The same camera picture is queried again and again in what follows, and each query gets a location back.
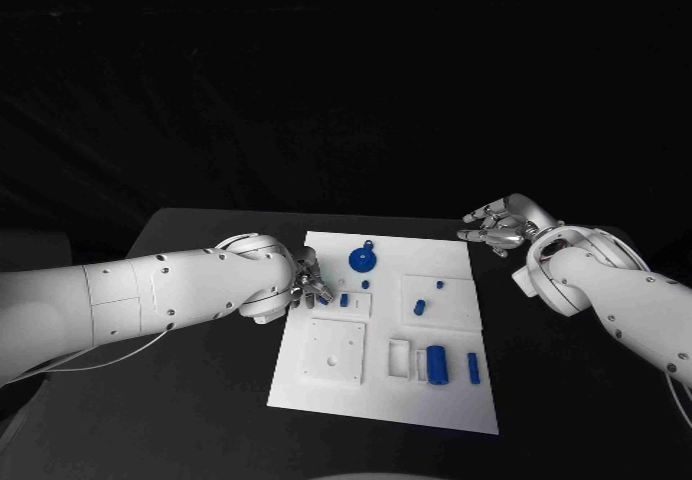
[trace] table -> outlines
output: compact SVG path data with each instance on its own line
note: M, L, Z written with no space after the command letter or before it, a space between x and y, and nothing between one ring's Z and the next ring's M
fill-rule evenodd
M164 209L128 256L203 248L261 232L455 238L459 221ZM470 475L689 472L690 435L661 373L602 332L592 311L559 316L498 258L470 245L500 436L266 407L284 320L233 313L171 331L121 363L54 374L0 478L308 479L363 471ZM109 360L151 337L98 348Z

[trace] blue object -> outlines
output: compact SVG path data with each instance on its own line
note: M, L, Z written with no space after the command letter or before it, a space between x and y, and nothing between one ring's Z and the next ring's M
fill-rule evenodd
M422 311L425 310L425 300L418 300L415 302L415 308L413 308L413 313L421 316Z
M377 257L374 256L372 248L372 240L366 240L363 248L356 248L350 252L348 265L356 272L364 273L374 268L374 264L377 263Z
M468 375L471 376L471 383L474 385L480 384L480 375L478 375L478 359L475 358L475 354L470 353L468 357Z
M446 375L446 357L444 347L432 345L426 348L428 353L428 383L432 385L446 385L449 377Z

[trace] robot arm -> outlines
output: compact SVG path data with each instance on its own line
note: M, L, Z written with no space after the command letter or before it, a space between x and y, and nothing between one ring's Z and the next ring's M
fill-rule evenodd
M692 386L692 290L648 271L624 242L599 229L565 226L523 195L475 210L459 230L464 241L485 242L506 257L529 240L526 266L513 279L565 316L588 307L607 332L660 370Z
M226 316L275 320L305 293L331 301L314 250L269 236L216 248L0 274L0 387L51 359Z

